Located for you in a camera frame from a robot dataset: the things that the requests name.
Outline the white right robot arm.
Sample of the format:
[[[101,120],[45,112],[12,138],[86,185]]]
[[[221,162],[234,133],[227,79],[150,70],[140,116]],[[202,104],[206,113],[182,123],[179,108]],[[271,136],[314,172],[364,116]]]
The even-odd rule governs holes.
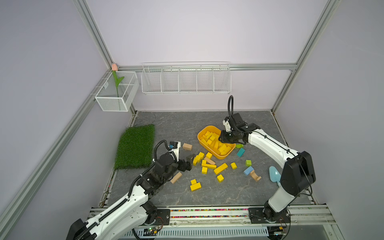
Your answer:
[[[247,124],[239,113],[229,110],[229,116],[223,120],[225,129],[219,140],[227,144],[251,144],[271,157],[283,169],[280,186],[265,203],[260,214],[269,223],[274,223],[288,213],[287,207],[304,190],[316,181],[312,156],[306,152],[293,150],[270,137],[256,124]]]

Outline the yellow plastic tub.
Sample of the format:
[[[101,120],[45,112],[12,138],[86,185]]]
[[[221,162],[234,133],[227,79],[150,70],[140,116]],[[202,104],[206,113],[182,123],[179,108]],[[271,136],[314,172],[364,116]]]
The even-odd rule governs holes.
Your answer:
[[[221,130],[207,126],[198,133],[199,143],[217,159],[223,160],[236,148],[235,144],[225,144],[219,140]]]

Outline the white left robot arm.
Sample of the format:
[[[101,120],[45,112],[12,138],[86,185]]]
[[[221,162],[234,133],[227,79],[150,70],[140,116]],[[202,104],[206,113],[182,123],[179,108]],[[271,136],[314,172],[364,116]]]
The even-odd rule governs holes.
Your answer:
[[[100,214],[82,221],[76,220],[69,229],[68,240],[117,240],[128,231],[157,221],[158,208],[150,201],[176,173],[190,171],[193,154],[185,160],[165,153],[135,178],[127,195]]]

